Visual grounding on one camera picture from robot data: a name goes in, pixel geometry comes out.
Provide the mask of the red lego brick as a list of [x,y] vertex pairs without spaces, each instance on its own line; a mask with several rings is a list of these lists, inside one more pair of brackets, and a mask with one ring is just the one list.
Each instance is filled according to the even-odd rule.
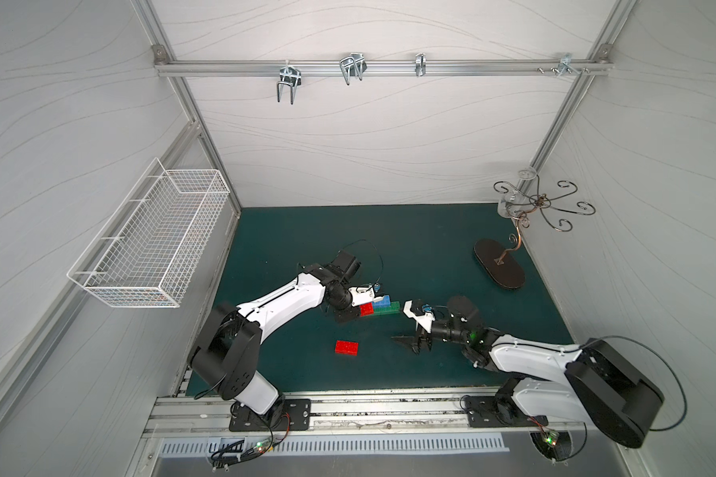
[[371,316],[375,313],[375,309],[372,303],[366,303],[359,307],[361,317]]
[[356,356],[359,352],[359,344],[356,342],[337,340],[334,353],[344,356]]

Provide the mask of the large green lego brick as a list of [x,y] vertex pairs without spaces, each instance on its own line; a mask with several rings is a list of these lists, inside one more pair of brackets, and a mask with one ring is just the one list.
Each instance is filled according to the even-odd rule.
[[399,314],[401,312],[401,304],[397,301],[391,302],[387,306],[373,307],[373,314],[376,316]]

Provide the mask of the long blue lego brick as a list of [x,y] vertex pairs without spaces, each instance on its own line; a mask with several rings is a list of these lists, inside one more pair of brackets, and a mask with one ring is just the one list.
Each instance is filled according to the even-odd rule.
[[387,308],[392,305],[392,300],[389,295],[378,296],[372,300],[372,305],[374,308]]

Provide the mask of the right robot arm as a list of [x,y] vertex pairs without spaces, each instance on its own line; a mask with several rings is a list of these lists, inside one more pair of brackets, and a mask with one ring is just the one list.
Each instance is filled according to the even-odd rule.
[[570,345],[518,338],[485,326],[465,296],[444,309],[408,300],[401,310],[415,332],[396,340],[414,354],[451,343],[475,369],[508,375],[495,405],[504,423],[517,415],[586,423],[628,448],[642,447],[654,430],[662,391],[604,338]]

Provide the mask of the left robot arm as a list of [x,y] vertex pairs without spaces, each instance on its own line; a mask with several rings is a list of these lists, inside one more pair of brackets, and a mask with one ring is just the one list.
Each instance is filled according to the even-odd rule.
[[340,252],[329,264],[312,264],[258,299],[216,306],[192,345],[189,368],[225,401],[237,401],[258,415],[269,413],[282,393],[258,371],[264,341],[322,303],[337,311],[349,308],[349,280],[359,268],[355,256]]

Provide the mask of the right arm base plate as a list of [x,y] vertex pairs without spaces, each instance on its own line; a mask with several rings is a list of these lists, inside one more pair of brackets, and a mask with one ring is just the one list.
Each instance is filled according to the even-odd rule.
[[547,417],[529,417],[507,397],[465,395],[459,399],[459,407],[465,413],[469,427],[473,429],[548,425]]

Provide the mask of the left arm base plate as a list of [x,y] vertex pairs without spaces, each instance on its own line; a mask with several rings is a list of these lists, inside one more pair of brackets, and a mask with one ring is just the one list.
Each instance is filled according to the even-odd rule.
[[279,397],[265,413],[255,413],[246,405],[233,403],[230,407],[229,431],[305,431],[309,429],[310,412],[310,399]]

